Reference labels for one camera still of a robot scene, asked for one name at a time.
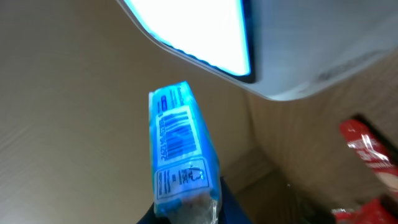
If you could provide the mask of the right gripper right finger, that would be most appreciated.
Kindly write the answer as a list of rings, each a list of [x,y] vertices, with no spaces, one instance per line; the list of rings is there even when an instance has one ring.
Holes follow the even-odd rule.
[[[220,178],[222,207],[219,213],[220,224],[251,224],[249,217],[235,199],[224,178]]]

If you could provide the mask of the red crinkled snack packet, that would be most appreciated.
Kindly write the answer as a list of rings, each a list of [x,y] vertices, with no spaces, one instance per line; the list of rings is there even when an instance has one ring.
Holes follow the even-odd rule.
[[[331,213],[336,223],[397,224],[397,202],[389,197],[374,199],[357,210],[337,208]]]

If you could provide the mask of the teal white small box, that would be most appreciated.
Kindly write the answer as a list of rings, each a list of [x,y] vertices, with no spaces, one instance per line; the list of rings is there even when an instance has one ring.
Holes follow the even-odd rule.
[[[220,163],[187,82],[149,93],[154,213],[170,223],[218,223]]]

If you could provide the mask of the red coffee stick sachet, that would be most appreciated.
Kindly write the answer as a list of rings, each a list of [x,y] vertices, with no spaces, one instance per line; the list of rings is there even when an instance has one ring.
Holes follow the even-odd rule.
[[[377,178],[397,198],[397,161],[386,144],[374,131],[357,119],[349,119],[340,124],[340,133],[349,148],[370,168]]]

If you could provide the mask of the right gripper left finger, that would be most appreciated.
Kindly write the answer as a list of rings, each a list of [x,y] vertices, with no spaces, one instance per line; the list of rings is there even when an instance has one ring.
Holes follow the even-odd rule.
[[[137,224],[170,224],[170,221],[166,217],[156,216],[153,203],[145,215],[137,222]]]

